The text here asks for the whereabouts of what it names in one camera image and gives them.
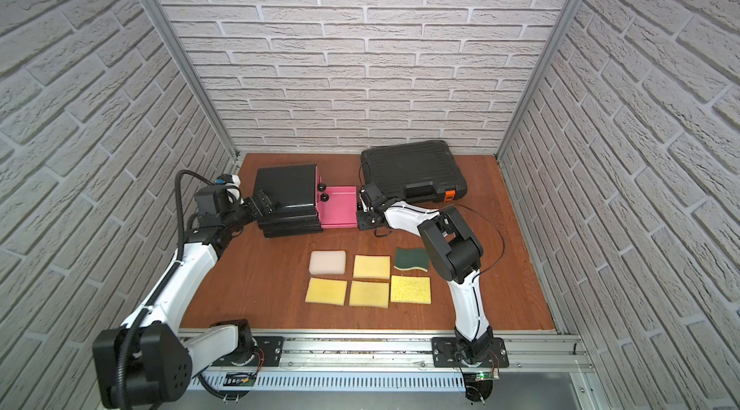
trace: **black toolbox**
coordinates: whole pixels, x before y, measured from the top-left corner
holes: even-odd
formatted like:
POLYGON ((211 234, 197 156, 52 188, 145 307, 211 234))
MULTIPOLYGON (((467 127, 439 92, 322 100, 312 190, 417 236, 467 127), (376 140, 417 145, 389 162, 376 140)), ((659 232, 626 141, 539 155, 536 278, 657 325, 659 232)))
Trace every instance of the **black toolbox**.
POLYGON ((407 203, 462 198, 468 184, 444 140, 378 146, 362 152, 365 183, 374 182, 386 198, 407 203))
POLYGON ((316 165, 261 167, 254 192, 263 190, 274 205, 270 215, 257 220, 265 238, 321 232, 316 207, 316 165))

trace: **pink sponge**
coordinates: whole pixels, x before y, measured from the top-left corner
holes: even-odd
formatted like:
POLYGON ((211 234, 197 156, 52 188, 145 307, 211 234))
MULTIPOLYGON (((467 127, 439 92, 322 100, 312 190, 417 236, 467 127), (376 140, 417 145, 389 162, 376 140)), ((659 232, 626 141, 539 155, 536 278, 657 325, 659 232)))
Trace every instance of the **pink sponge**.
POLYGON ((312 276, 339 276, 347 264, 345 251, 311 251, 309 272, 312 276))

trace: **yellow sponge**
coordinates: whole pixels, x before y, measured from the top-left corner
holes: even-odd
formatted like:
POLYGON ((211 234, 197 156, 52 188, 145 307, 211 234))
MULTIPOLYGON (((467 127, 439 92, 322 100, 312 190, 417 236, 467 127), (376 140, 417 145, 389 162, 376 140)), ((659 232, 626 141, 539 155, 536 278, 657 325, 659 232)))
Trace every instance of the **yellow sponge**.
POLYGON ((388 284, 353 280, 349 289, 349 305, 387 309, 388 290, 388 284))
POLYGON ((346 292, 347 280, 325 280, 312 277, 309 280, 309 291, 306 292, 306 302, 344 306, 346 292))
POLYGON ((354 278, 391 277, 391 256, 355 256, 354 278))
POLYGON ((394 303, 431 304, 429 277, 391 277, 391 301, 394 303))

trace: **sponge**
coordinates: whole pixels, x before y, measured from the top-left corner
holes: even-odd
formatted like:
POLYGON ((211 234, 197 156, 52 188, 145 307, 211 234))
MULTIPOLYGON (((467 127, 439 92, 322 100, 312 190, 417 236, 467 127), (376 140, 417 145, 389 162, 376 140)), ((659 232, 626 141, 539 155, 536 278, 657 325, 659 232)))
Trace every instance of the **sponge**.
POLYGON ((431 304, 429 277, 391 277, 391 301, 394 303, 431 304))
POLYGON ((391 277, 391 256, 355 256, 354 278, 391 277))
POLYGON ((344 294, 347 292, 347 280, 309 280, 309 291, 306 292, 307 303, 335 304, 344 306, 344 294))
POLYGON ((388 284, 353 280, 349 290, 349 305, 387 309, 388 291, 388 284))
POLYGON ((344 274, 346 265, 345 251, 311 251, 309 273, 312 276, 338 276, 344 274))
POLYGON ((429 255, 422 248, 396 248, 396 259, 393 262, 393 267, 399 270, 419 269, 428 272, 429 255))

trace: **ventilation grille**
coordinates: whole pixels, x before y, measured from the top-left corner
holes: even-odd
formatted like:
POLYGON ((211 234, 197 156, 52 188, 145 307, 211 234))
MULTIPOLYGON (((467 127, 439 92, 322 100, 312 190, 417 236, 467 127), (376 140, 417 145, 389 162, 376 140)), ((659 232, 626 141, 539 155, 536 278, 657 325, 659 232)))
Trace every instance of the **ventilation grille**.
MULTIPOLYGON (((246 390, 224 386, 226 371, 205 371, 208 384, 219 390, 246 390)), ((189 389, 203 389, 193 378, 189 389)), ((251 389, 255 391, 427 391, 464 392, 465 384, 455 372, 352 372, 341 371, 262 371, 251 389)))

